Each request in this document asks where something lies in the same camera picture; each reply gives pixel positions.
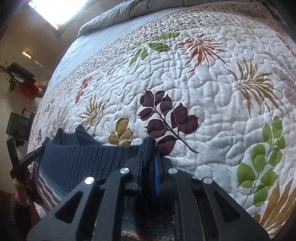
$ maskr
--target quilt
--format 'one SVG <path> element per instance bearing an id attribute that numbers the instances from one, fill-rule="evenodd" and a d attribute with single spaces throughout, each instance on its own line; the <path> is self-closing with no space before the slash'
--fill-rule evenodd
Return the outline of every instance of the quilt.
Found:
<path id="1" fill-rule="evenodd" d="M 79 124 L 106 145 L 151 136 L 175 167 L 213 178 L 272 238 L 296 205 L 295 51 L 260 3 L 170 13 L 51 87 L 29 151 Z"/>

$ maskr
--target bright skylight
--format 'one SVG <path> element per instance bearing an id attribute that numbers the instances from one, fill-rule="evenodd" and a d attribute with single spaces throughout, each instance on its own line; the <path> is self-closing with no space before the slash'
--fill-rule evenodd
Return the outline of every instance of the bright skylight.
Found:
<path id="1" fill-rule="evenodd" d="M 29 5 L 54 26 L 69 20 L 86 2 L 87 0 L 32 0 Z"/>

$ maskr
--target purple leaf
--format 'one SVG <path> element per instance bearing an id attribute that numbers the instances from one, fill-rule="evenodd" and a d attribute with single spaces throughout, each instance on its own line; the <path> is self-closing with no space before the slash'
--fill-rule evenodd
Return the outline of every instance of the purple leaf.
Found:
<path id="1" fill-rule="evenodd" d="M 151 91 L 145 92 L 145 94 L 140 98 L 140 103 L 144 107 L 153 107 L 154 104 L 154 96 Z"/>
<path id="2" fill-rule="evenodd" d="M 156 119 L 150 120 L 145 128 L 147 128 L 148 135 L 153 138 L 162 137 L 168 131 L 164 123 Z"/>
<path id="3" fill-rule="evenodd" d="M 159 150 L 160 155 L 168 156 L 171 153 L 171 151 L 173 150 L 176 140 L 177 139 L 171 135 L 162 138 L 157 143 L 157 148 Z"/>
<path id="4" fill-rule="evenodd" d="M 145 108 L 140 112 L 139 116 L 141 120 L 145 121 L 145 120 L 148 120 L 154 113 L 155 113 L 155 110 L 151 108 Z"/>
<path id="5" fill-rule="evenodd" d="M 175 128 L 178 126 L 177 122 L 175 121 L 175 113 L 174 112 L 172 112 L 170 115 L 170 121 L 172 124 L 172 128 Z"/>
<path id="6" fill-rule="evenodd" d="M 166 116 L 166 114 L 172 109 L 173 102 L 169 96 L 164 97 L 160 103 L 160 111 Z"/>
<path id="7" fill-rule="evenodd" d="M 174 114 L 175 114 L 175 121 L 178 125 L 184 125 L 187 123 L 187 108 L 183 106 L 182 103 L 180 103 L 175 109 L 174 109 Z"/>
<path id="8" fill-rule="evenodd" d="M 154 106 L 157 106 L 160 102 L 163 96 L 165 95 L 164 91 L 157 91 L 155 94 L 155 101 L 154 101 Z"/>
<path id="9" fill-rule="evenodd" d="M 186 123 L 178 126 L 178 132 L 183 132 L 185 134 L 191 134 L 198 128 L 198 117 L 195 115 L 189 115 L 186 118 Z"/>

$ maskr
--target metal screw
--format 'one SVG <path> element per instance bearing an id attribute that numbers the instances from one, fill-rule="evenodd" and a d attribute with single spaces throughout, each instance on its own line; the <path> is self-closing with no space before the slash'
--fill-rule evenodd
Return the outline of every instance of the metal screw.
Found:
<path id="1" fill-rule="evenodd" d="M 211 184 L 213 182 L 213 179 L 210 178 L 210 177 L 205 177 L 203 180 L 202 180 L 205 184 Z"/>
<path id="2" fill-rule="evenodd" d="M 85 182 L 86 184 L 92 184 L 92 183 L 94 182 L 94 178 L 93 178 L 93 177 L 87 177 L 87 178 L 84 180 L 84 182 Z"/>
<path id="3" fill-rule="evenodd" d="M 129 169 L 127 167 L 123 167 L 123 168 L 120 169 L 120 173 L 121 174 L 127 174 L 127 173 L 129 173 Z"/>
<path id="4" fill-rule="evenodd" d="M 176 174 L 178 172 L 178 169 L 171 167 L 168 169 L 169 174 Z"/>

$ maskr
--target dark sleeve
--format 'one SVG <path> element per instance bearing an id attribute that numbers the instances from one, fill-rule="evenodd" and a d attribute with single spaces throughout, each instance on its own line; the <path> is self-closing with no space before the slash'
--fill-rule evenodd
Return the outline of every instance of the dark sleeve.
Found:
<path id="1" fill-rule="evenodd" d="M 10 220 L 23 237 L 26 237 L 31 229 L 30 206 L 21 205 L 14 197 L 11 199 Z"/>

